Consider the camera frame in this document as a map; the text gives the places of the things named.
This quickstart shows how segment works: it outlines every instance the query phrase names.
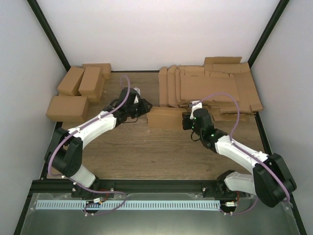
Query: wooden floor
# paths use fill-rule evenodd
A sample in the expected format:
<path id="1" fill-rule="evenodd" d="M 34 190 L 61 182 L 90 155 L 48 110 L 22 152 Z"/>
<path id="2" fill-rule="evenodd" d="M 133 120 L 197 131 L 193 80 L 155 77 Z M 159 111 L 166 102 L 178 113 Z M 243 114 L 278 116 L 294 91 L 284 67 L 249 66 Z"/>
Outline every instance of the wooden floor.
<path id="1" fill-rule="evenodd" d="M 89 118 L 97 115 L 120 93 L 119 78 L 124 73 L 112 73 L 105 81 L 100 103 L 91 104 Z M 138 87 L 141 97 L 158 106 L 158 74 L 127 73 L 132 87 Z M 80 123 L 64 123 L 69 129 Z M 230 132 L 233 121 L 219 121 L 217 128 Z M 91 142 L 83 153 L 83 164 L 101 179 L 175 179 L 211 180 L 229 169 L 247 171 L 227 157 L 205 149 L 200 142 L 190 140 L 190 131 L 150 129 L 146 116 L 136 123 L 121 124 Z M 254 119 L 241 121 L 234 133 L 241 143 L 263 151 Z"/>

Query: pink cable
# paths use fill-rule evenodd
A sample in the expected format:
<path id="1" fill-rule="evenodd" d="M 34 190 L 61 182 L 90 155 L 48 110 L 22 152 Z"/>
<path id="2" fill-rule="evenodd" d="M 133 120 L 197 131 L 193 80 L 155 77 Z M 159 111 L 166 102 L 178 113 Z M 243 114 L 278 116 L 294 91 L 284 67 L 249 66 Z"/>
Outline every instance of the pink cable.
<path id="1" fill-rule="evenodd" d="M 127 93 L 126 93 L 126 96 L 125 96 L 124 100 L 123 100 L 115 109 L 113 109 L 113 110 L 111 110 L 110 112 L 108 112 L 108 113 L 102 115 L 101 118 L 104 118 L 104 117 L 106 117 L 106 116 L 108 116 L 108 115 L 110 115 L 110 114 L 116 112 L 116 111 L 117 111 L 120 107 L 122 107 L 122 105 L 127 101 L 127 98 L 128 98 L 129 93 L 130 93 L 130 91 L 131 91 L 131 82 L 130 82 L 130 80 L 129 80 L 129 78 L 128 78 L 127 75 L 124 75 L 124 77 L 126 78 L 127 83 L 128 83 Z M 90 122 L 87 122 L 85 125 L 83 125 L 83 126 L 80 127 L 80 130 L 85 129 L 87 126 L 93 124 L 93 123 L 96 122 L 96 121 L 98 121 L 98 119 L 95 118 L 94 120 L 91 120 Z M 60 150 L 60 148 L 66 143 L 66 141 L 68 141 L 68 140 L 69 140 L 73 135 L 75 135 L 76 133 L 78 133 L 77 130 L 74 131 L 73 133 L 69 134 L 68 136 L 66 136 L 66 137 L 60 142 L 60 144 L 55 148 L 54 152 L 53 152 L 52 155 L 51 155 L 50 161 L 49 161 L 49 163 L 48 163 L 48 174 L 49 174 L 49 175 L 51 175 L 51 176 L 60 176 L 60 175 L 61 175 L 61 176 L 62 176 L 62 174 L 52 174 L 52 172 L 51 172 L 52 163 L 53 163 L 53 160 L 54 160 L 54 158 L 55 158 L 57 152 Z M 120 191 L 96 191 L 96 190 L 92 190 L 92 189 L 90 189 L 90 188 L 87 188 L 87 187 L 81 185 L 80 183 L 77 183 L 77 185 L 78 185 L 79 187 L 81 187 L 81 188 L 83 188 L 83 189 L 89 191 L 89 192 L 93 192 L 93 193 L 97 193 L 97 194 L 119 193 L 119 194 L 123 194 L 123 195 L 126 196 L 126 194 L 125 194 L 124 192 L 120 192 Z M 110 211 L 103 212 L 103 213 L 97 213 L 97 215 L 100 215 L 100 214 L 107 214 L 107 213 L 113 212 L 113 211 L 117 210 L 118 208 L 120 208 L 122 205 L 124 205 L 125 202 L 126 202 L 126 198 L 125 198 L 125 200 L 124 200 L 120 205 L 118 205 L 116 208 L 114 208 L 114 209 L 112 209 L 112 210 L 110 210 Z"/>
<path id="2" fill-rule="evenodd" d="M 192 106 L 195 106 L 205 100 L 208 100 L 209 98 L 211 97 L 214 97 L 216 95 L 226 95 L 228 96 L 229 98 L 231 98 L 231 100 L 235 103 L 236 105 L 236 108 L 237 108 L 237 119 L 236 119 L 236 123 L 233 127 L 233 129 L 231 130 L 230 134 L 229 134 L 229 139 L 230 141 L 232 142 L 232 144 L 237 148 L 239 149 L 240 151 L 242 151 L 243 153 L 247 154 L 249 157 L 251 157 L 253 160 L 255 160 L 257 163 L 259 163 L 262 167 L 264 167 L 265 170 L 267 170 L 269 172 L 269 174 L 276 180 L 276 182 L 279 184 L 279 186 L 283 189 L 285 195 L 286 195 L 286 202 L 288 203 L 290 201 L 290 195 L 289 195 L 289 192 L 288 190 L 286 189 L 286 187 L 284 186 L 284 184 L 281 182 L 281 180 L 275 175 L 275 173 L 267 166 L 265 165 L 262 161 L 260 161 L 258 158 L 254 157 L 253 155 L 251 155 L 250 153 L 248 153 L 247 151 L 245 151 L 244 149 L 240 148 L 234 141 L 233 141 L 233 133 L 235 131 L 235 129 L 237 128 L 238 126 L 238 123 L 239 123 L 239 115 L 240 115 L 240 111 L 239 111 L 239 105 L 237 103 L 237 101 L 229 94 L 227 93 L 215 93 L 215 94 L 211 94 L 211 95 L 208 95 L 206 98 L 200 100 L 199 102 L 197 103 L 194 103 L 192 104 Z M 250 211 L 250 209 L 247 209 L 243 212 L 240 212 L 240 213 L 234 213 L 233 215 L 235 214 L 243 214 L 244 212 L 247 212 L 247 211 Z"/>

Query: cardboard piece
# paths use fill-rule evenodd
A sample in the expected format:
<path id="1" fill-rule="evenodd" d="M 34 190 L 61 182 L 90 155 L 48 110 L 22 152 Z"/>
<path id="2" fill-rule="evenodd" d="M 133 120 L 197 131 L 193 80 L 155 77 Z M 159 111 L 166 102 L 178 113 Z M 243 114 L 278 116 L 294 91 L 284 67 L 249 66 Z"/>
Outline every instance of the cardboard piece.
<path id="1" fill-rule="evenodd" d="M 176 99 L 176 65 L 172 65 L 167 71 L 167 91 L 168 91 L 168 105 L 178 108 Z"/>
<path id="2" fill-rule="evenodd" d="M 178 105 L 182 104 L 180 99 L 180 69 L 175 71 L 175 84 L 176 84 L 176 100 Z"/>
<path id="3" fill-rule="evenodd" d="M 227 73 L 240 73 L 250 71 L 249 64 L 213 64 L 213 71 L 227 72 Z"/>
<path id="4" fill-rule="evenodd" d="M 87 120 L 89 101 L 84 96 L 54 96 L 47 110 L 52 121 L 84 122 Z"/>
<path id="5" fill-rule="evenodd" d="M 87 96 L 90 102 L 98 102 L 101 80 L 102 72 L 100 67 L 86 67 L 82 82 L 78 89 L 79 93 L 82 96 Z"/>
<path id="6" fill-rule="evenodd" d="M 66 95 L 79 95 L 78 88 L 85 69 L 71 67 L 58 86 L 58 92 Z"/>
<path id="7" fill-rule="evenodd" d="M 167 90 L 167 67 L 162 67 L 158 72 L 158 91 L 160 107 L 168 106 L 168 90 Z"/>
<path id="8" fill-rule="evenodd" d="M 263 106 L 261 104 L 258 92 L 256 90 L 252 74 L 250 71 L 248 72 L 242 72 L 240 74 L 235 74 L 236 78 L 242 79 L 242 84 L 245 87 L 246 94 L 249 99 L 250 107 L 253 112 L 261 111 L 263 110 Z"/>
<path id="9" fill-rule="evenodd" d="M 204 59 L 204 69 L 213 71 L 213 64 L 238 64 L 242 57 L 206 57 Z"/>
<path id="10" fill-rule="evenodd" d="M 185 109 L 153 107 L 147 113 L 148 127 L 158 129 L 182 130 L 182 113 Z"/>
<path id="11" fill-rule="evenodd" d="M 210 76 L 209 71 L 200 71 L 195 69 L 195 72 L 180 71 L 180 98 L 182 100 L 201 100 L 204 97 L 214 93 L 230 94 L 236 101 L 239 101 L 235 77 L 230 74 L 225 76 Z M 232 102 L 225 95 L 217 95 L 210 98 L 208 101 Z"/>
<path id="12" fill-rule="evenodd" d="M 253 114 L 263 110 L 263 106 L 256 91 L 251 72 L 235 73 L 237 89 L 239 93 L 239 110 L 241 114 Z M 237 108 L 234 104 L 220 108 L 221 114 L 236 114 Z"/>
<path id="13" fill-rule="evenodd" d="M 88 66 L 92 66 L 92 67 L 101 67 L 102 69 L 102 76 L 104 79 L 110 79 L 110 75 L 111 75 L 111 64 L 83 64 L 83 68 L 86 68 Z"/>

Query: white backdrop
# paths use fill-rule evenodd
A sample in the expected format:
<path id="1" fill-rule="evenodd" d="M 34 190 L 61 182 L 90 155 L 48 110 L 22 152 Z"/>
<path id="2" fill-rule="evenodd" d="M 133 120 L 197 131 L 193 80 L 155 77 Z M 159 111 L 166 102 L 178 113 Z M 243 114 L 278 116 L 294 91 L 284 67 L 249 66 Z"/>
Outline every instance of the white backdrop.
<path id="1" fill-rule="evenodd" d="M 308 234 L 313 234 L 313 2 L 290 1 L 252 66 L 271 149 L 283 156 Z"/>
<path id="2" fill-rule="evenodd" d="M 66 71 L 27 1 L 0 6 L 0 234 L 11 235 L 40 177 L 55 123 L 46 116 Z"/>
<path id="3" fill-rule="evenodd" d="M 278 0 L 38 0 L 69 63 L 113 70 L 246 62 Z"/>

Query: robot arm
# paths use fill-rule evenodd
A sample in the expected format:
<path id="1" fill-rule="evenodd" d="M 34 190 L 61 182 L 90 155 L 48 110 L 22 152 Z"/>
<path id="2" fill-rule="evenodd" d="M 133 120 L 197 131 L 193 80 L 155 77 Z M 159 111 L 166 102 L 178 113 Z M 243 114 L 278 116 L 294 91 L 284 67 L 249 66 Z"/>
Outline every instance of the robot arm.
<path id="1" fill-rule="evenodd" d="M 122 90 L 118 99 L 112 101 L 108 107 L 104 108 L 103 111 L 89 121 L 69 130 L 64 130 L 63 128 L 57 129 L 53 133 L 52 140 L 45 155 L 46 163 L 49 163 L 51 155 L 59 143 L 67 135 L 77 131 L 66 142 L 65 146 L 67 146 L 67 150 L 63 146 L 58 151 L 52 166 L 66 177 L 72 178 L 87 188 L 93 188 L 97 177 L 82 165 L 83 149 L 98 136 L 124 123 L 128 117 L 138 118 L 149 112 L 152 108 L 152 104 L 142 99 L 140 97 L 140 90 L 135 88 L 130 90 L 130 94 L 124 105 L 113 114 L 103 117 L 124 100 L 126 93 L 127 88 Z"/>
<path id="2" fill-rule="evenodd" d="M 255 194 L 267 206 L 274 207 L 285 197 L 285 193 L 278 183 L 272 178 L 257 161 L 234 146 L 234 143 L 244 151 L 253 155 L 259 161 L 266 164 L 278 178 L 282 181 L 289 193 L 296 189 L 296 183 L 291 176 L 287 165 L 278 154 L 268 155 L 255 151 L 235 140 L 230 140 L 230 136 L 217 128 L 211 120 L 207 109 L 202 108 L 202 104 L 192 106 L 190 113 L 183 113 L 183 129 L 192 130 L 199 136 L 205 148 L 215 153 L 224 155 L 243 166 L 250 174 L 241 174 L 228 171 L 224 174 L 225 187 L 230 191 L 242 191 Z"/>

